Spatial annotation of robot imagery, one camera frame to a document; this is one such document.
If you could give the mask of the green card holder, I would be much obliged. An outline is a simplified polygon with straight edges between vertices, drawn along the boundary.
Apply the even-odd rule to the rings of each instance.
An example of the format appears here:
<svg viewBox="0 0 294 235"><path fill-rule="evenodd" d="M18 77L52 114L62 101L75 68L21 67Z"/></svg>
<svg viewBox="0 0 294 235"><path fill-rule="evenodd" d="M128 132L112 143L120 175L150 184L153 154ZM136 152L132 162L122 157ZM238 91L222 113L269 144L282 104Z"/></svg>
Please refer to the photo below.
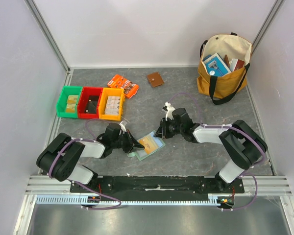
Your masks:
<svg viewBox="0 0 294 235"><path fill-rule="evenodd" d="M154 154L159 149L165 146L165 143L161 138L155 136L155 131L150 132L146 136L140 138L138 142L144 146L144 149L138 149L134 152L127 154L128 157L136 157L139 161L142 161Z"/></svg>

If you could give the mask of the orange credit card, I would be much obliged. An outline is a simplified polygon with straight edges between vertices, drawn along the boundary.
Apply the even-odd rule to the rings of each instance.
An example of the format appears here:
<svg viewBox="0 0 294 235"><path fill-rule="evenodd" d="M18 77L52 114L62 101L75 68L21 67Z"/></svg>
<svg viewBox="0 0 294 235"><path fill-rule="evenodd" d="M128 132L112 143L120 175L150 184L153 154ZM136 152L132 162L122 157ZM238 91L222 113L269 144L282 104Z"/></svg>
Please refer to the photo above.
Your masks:
<svg viewBox="0 0 294 235"><path fill-rule="evenodd" d="M139 143L145 147L144 150L147 154L151 154L161 147L161 144L156 142L153 135L143 137L139 140Z"/></svg>

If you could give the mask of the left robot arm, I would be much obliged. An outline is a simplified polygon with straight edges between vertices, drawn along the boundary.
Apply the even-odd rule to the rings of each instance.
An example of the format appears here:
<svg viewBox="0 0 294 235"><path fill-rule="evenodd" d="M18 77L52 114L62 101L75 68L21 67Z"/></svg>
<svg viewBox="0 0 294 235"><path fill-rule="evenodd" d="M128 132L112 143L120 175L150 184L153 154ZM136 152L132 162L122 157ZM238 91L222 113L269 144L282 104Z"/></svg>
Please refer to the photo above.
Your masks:
<svg viewBox="0 0 294 235"><path fill-rule="evenodd" d="M36 165L50 178L62 182L73 180L81 183L87 192L97 189L97 175L89 168L79 165L81 158L104 159L109 156L114 149L122 149L129 154L136 149L144 149L126 129L123 123L109 123L105 132L98 135L96 139L72 138L60 133L44 149L36 161Z"/></svg>

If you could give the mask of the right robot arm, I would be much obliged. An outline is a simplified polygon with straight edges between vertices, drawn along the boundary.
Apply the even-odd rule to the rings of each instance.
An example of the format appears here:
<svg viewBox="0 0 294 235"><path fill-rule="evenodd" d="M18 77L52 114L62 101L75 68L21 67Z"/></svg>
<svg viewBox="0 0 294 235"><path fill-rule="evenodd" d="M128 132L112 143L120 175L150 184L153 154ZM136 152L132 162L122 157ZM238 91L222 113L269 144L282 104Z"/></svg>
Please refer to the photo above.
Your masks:
<svg viewBox="0 0 294 235"><path fill-rule="evenodd" d="M228 125L207 125L195 123L186 109L172 111L166 108L155 137L169 139L181 135L192 143L216 143L224 146L230 156L227 164L215 176L215 188L227 192L233 181L266 157L265 141L243 120Z"/></svg>

